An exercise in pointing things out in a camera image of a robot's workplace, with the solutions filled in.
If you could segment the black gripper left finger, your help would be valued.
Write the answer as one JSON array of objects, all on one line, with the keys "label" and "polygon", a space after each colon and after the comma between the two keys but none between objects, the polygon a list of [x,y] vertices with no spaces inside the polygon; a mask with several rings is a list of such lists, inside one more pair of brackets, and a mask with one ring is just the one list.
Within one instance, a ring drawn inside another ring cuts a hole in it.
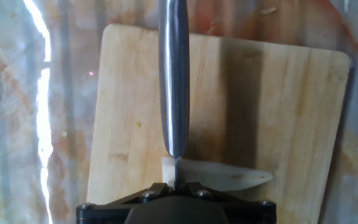
[{"label": "black gripper left finger", "polygon": [[76,207],[76,224],[125,223],[130,211],[143,203],[169,196],[172,187],[154,183],[151,187],[105,205],[86,202]]}]

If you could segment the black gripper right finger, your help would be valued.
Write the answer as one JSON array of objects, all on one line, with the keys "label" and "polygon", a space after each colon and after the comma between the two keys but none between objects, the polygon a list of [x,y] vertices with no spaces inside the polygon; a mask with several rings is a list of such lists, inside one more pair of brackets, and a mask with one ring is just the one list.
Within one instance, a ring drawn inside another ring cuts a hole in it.
[{"label": "black gripper right finger", "polygon": [[249,202],[205,187],[199,182],[184,184],[178,190],[181,195],[219,205],[229,223],[277,223],[277,205],[271,200]]}]

